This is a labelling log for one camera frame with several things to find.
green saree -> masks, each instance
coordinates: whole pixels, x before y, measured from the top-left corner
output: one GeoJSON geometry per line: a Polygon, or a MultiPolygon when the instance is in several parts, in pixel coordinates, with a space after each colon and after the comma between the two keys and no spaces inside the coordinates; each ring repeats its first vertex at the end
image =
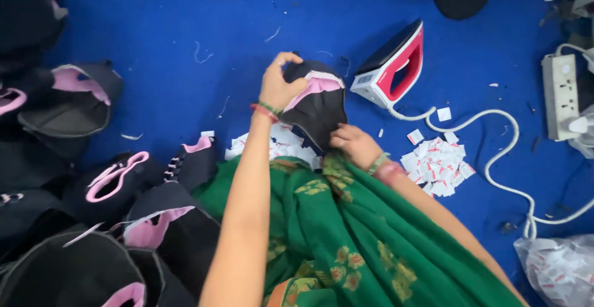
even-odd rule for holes
{"type": "MultiPolygon", "coordinates": [[[[223,216],[238,161],[192,193],[213,217],[223,216]]],[[[278,307],[522,306],[453,237],[339,153],[322,175],[277,159],[270,179],[264,305],[283,283],[278,307]]]]}

electrical outlet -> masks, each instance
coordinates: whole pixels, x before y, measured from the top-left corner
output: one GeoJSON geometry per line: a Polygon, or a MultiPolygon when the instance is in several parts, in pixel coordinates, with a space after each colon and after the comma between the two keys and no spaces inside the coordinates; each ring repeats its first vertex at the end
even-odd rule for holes
{"type": "Polygon", "coordinates": [[[579,133],[571,132],[568,128],[568,123],[580,116],[577,108],[575,55],[545,55],[540,64],[545,87],[549,138],[564,141],[579,136],[579,133]]]}

person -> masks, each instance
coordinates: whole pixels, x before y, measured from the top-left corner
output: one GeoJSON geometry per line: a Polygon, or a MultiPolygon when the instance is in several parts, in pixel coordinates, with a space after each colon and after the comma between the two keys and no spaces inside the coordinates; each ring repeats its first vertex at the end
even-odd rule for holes
{"type": "Polygon", "coordinates": [[[471,232],[359,128],[338,125],[321,175],[298,158],[269,161],[274,113],[307,86],[284,81],[287,62],[302,59],[280,53],[264,73],[241,157],[192,193],[222,218],[199,305],[528,306],[471,232]]]}

red and white iron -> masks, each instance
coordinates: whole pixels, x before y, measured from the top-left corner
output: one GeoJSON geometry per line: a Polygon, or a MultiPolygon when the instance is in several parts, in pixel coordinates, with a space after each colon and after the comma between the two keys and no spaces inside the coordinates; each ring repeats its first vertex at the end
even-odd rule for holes
{"type": "Polygon", "coordinates": [[[423,21],[417,19],[392,37],[357,69],[351,91],[387,108],[394,115],[394,104],[419,79],[422,67],[423,21]],[[405,67],[403,79],[390,90],[394,75],[405,67]]]}

blue floor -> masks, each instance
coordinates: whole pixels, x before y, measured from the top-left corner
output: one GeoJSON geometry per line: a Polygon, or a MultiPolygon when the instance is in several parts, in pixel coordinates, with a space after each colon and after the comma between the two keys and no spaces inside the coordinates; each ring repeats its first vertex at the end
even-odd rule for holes
{"type": "MultiPolygon", "coordinates": [[[[142,150],[167,161],[179,144],[195,143],[202,130],[215,130],[222,150],[247,132],[248,105],[257,98],[264,68],[276,53],[298,50],[339,73],[349,71],[350,85],[353,71],[370,53],[421,17],[424,68],[399,102],[400,112],[416,115],[431,106],[449,106],[453,120],[434,121],[447,128],[485,109],[505,110],[522,133],[510,155],[492,167],[497,182],[531,194],[539,217],[564,217],[568,212],[557,202],[575,210],[592,196],[591,164],[565,142],[546,138],[540,60],[562,37],[558,22],[539,27],[551,7],[543,0],[490,0],[478,15],[461,22],[444,18],[432,0],[66,0],[66,5],[70,22],[50,62],[108,58],[125,81],[115,117],[93,138],[86,165],[142,150]],[[279,27],[278,35],[265,43],[279,27]],[[213,54],[201,64],[194,60],[196,42],[198,60],[213,54]],[[351,60],[350,69],[342,55],[351,60]],[[227,97],[222,118],[217,118],[227,97]],[[144,135],[130,141],[120,134],[144,135]],[[537,136],[543,139],[531,152],[537,136]]],[[[377,140],[395,155],[412,151],[406,135],[416,128],[425,138],[437,136],[423,121],[398,121],[350,92],[346,111],[352,124],[374,136],[383,128],[377,140]]],[[[477,170],[507,146],[511,130],[500,135],[508,124],[489,115],[457,132],[477,170]]],[[[478,174],[452,197],[438,200],[530,296],[512,247],[521,229],[499,230],[506,221],[523,226],[527,201],[494,188],[478,174]]],[[[593,224],[594,210],[562,226],[539,225],[539,236],[594,233],[593,224]]]]}

